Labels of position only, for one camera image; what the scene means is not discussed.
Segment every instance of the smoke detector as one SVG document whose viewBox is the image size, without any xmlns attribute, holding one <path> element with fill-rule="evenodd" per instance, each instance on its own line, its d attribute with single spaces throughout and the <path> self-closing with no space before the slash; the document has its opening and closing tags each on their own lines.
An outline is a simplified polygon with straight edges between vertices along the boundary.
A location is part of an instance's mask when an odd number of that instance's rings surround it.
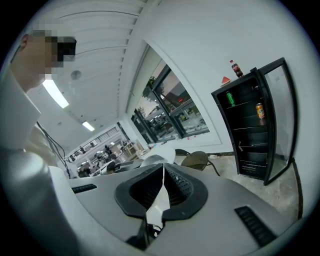
<svg viewBox="0 0 320 256">
<path fill-rule="evenodd" d="M 72 80 L 78 80 L 81 77 L 81 71 L 75 70 L 71 73 Z"/>
</svg>

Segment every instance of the green can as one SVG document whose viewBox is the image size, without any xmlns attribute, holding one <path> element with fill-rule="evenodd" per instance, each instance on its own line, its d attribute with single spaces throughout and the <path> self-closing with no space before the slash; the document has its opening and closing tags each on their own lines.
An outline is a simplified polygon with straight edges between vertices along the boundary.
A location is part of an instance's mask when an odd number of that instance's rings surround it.
<svg viewBox="0 0 320 256">
<path fill-rule="evenodd" d="M 226 97 L 228 99 L 228 102 L 229 104 L 234 107 L 236 104 L 235 104 L 235 100 L 234 100 L 234 97 L 232 96 L 231 92 L 230 91 L 227 91 L 226 92 Z"/>
</svg>

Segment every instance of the railing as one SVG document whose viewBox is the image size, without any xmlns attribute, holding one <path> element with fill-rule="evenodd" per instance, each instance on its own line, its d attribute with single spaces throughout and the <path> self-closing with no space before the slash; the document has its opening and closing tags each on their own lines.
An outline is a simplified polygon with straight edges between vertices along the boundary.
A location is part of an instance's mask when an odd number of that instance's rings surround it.
<svg viewBox="0 0 320 256">
<path fill-rule="evenodd" d="M 116 135 L 119 131 L 116 127 L 113 127 L 112 129 L 106 131 L 105 133 L 101 134 L 100 136 L 96 137 L 95 139 L 91 140 L 84 146 L 81 146 L 80 149 L 73 152 L 67 160 L 72 163 L 75 161 L 79 156 L 84 155 L 86 152 L 94 148 L 96 145 L 104 142 L 106 139 L 111 138 L 112 136 Z"/>
</svg>

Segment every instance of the red triangular object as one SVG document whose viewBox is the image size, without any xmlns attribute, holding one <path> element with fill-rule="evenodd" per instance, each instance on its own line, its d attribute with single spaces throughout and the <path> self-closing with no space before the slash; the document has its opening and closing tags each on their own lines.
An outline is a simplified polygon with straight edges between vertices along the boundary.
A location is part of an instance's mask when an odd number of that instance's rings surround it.
<svg viewBox="0 0 320 256">
<path fill-rule="evenodd" d="M 228 78 L 228 77 L 223 77 L 223 79 L 222 79 L 222 83 L 223 84 L 225 84 L 225 83 L 227 83 L 227 82 L 229 82 L 230 81 L 230 79 Z"/>
</svg>

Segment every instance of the ear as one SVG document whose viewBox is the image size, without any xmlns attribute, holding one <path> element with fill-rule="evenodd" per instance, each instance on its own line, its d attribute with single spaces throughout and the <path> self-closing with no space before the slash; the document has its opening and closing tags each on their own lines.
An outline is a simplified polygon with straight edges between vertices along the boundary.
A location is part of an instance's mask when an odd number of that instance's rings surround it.
<svg viewBox="0 0 320 256">
<path fill-rule="evenodd" d="M 27 43 L 28 43 L 28 40 L 29 40 L 29 35 L 28 34 L 25 34 L 22 39 L 21 39 L 21 43 L 20 43 L 20 49 L 23 50 L 24 48 L 26 48 L 27 46 Z"/>
</svg>

